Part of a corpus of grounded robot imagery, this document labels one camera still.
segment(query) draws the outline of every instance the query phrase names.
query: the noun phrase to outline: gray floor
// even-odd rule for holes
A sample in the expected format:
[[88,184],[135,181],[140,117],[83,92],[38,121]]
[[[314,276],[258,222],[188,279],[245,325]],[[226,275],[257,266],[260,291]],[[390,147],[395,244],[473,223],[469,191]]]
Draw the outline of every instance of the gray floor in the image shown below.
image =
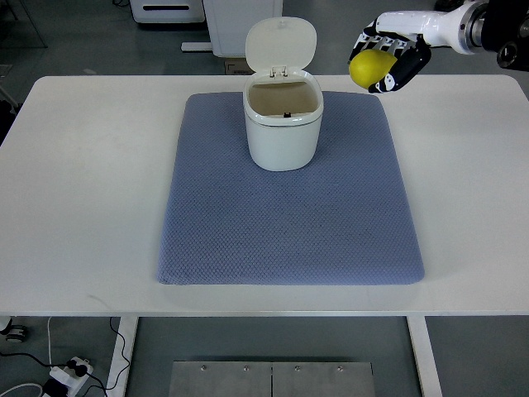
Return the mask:
[[[26,0],[48,44],[45,49],[39,48],[39,38],[18,1],[10,3],[20,20],[14,21],[6,8],[0,11],[0,65],[12,65],[0,83],[20,103],[35,81],[46,75],[224,74],[224,60],[208,53],[180,52],[183,41],[209,40],[204,24],[139,26],[130,8],[114,7],[112,0]],[[284,15],[305,18],[317,29],[317,53],[307,71],[347,74],[346,61],[365,25],[381,12],[431,9],[433,3],[284,0]],[[502,70],[495,56],[486,53],[465,56],[449,49],[435,50],[422,73],[509,74],[529,94],[529,74]],[[47,318],[20,320],[31,326],[28,341],[13,346],[0,340],[0,352],[33,352],[45,361]],[[528,323],[527,318],[429,319],[445,395],[528,395]],[[53,357],[83,355],[105,377],[115,340],[107,318],[57,318],[51,330]],[[418,395],[409,337],[401,318],[142,319],[128,395],[167,395],[172,360],[197,356],[361,359],[374,363],[378,396]],[[42,384],[47,374],[20,357],[2,358],[0,393],[22,382]],[[35,391],[20,389],[9,397],[30,395],[36,395]],[[102,393],[91,390],[89,395]]]

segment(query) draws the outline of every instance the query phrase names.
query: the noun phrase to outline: open lid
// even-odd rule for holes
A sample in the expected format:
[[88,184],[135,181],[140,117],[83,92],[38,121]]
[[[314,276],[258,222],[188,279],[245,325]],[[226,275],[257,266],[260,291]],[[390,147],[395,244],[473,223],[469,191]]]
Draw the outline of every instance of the open lid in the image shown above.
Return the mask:
[[273,66],[303,69],[316,51],[316,29],[301,18],[276,17],[256,23],[246,37],[246,61],[256,72]]

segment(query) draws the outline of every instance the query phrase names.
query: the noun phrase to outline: cable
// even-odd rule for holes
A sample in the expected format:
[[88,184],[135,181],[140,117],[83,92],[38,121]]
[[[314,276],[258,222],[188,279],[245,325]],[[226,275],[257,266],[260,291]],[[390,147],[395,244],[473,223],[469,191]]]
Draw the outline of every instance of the cable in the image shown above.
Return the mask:
[[90,391],[90,389],[92,389],[93,387],[96,387],[96,388],[98,388],[98,389],[101,389],[101,390],[103,391],[103,393],[105,394],[105,396],[107,396],[107,391],[109,391],[109,390],[113,390],[113,389],[116,389],[117,382],[119,381],[119,377],[120,377],[120,375],[121,375],[121,374],[122,374],[122,373],[123,373],[128,367],[131,366],[131,361],[130,361],[128,358],[125,357],[125,344],[126,344],[125,337],[124,337],[123,335],[121,335],[120,332],[117,331],[117,330],[112,326],[112,319],[113,319],[113,317],[110,317],[110,318],[109,318],[110,329],[113,330],[113,332],[114,332],[116,335],[118,335],[118,336],[122,339],[122,341],[123,341],[123,346],[122,346],[122,357],[123,357],[123,360],[126,361],[126,366],[123,367],[123,369],[117,373],[117,376],[116,376],[116,382],[114,383],[114,386],[113,386],[113,387],[105,388],[105,387],[102,386],[102,382],[99,381],[99,384],[100,384],[101,386],[98,386],[98,385],[91,385],[90,387],[87,388],[87,390],[84,392],[84,394],[83,394],[82,397],[85,397],[86,394],[87,394],[87,393]]
[[41,360],[39,360],[38,358],[36,358],[35,356],[33,356],[30,353],[2,353],[2,352],[0,352],[0,357],[13,357],[13,356],[30,357],[30,358],[32,358],[33,360],[35,360],[36,362],[38,362],[39,364],[41,364],[42,366],[44,366],[46,368],[51,368],[53,366],[66,366],[66,364],[45,364],[44,362],[42,362]]
[[41,394],[42,394],[42,386],[41,385],[38,385],[37,383],[23,383],[21,385],[18,385],[18,386],[14,386],[12,387],[11,389],[9,390],[6,390],[4,391],[3,393],[0,394],[0,397],[3,397],[4,395],[6,395],[7,393],[9,393],[10,391],[14,391],[15,389],[19,389],[21,387],[24,387],[24,386],[34,386],[34,387],[37,387],[39,389],[39,394],[37,395],[37,397],[41,397]]
[[50,320],[51,320],[51,318],[48,318],[48,357],[50,358],[50,364],[51,364]]

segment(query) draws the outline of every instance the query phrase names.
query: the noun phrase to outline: yellow lemon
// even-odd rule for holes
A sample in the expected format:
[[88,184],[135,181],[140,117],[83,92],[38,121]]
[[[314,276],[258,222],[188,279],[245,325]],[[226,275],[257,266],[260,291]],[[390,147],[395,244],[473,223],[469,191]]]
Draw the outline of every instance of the yellow lemon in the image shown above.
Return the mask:
[[397,58],[381,50],[364,50],[349,63],[349,75],[362,88],[369,88],[388,74]]

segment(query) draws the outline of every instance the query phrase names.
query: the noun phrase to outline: bin opening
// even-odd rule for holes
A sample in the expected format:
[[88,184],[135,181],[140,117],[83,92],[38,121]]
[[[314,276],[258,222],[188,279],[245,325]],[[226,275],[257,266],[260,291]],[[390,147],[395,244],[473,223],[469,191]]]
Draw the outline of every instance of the bin opening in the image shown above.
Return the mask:
[[255,84],[248,92],[248,103],[261,116],[291,117],[315,112],[317,96],[303,81],[279,84]]

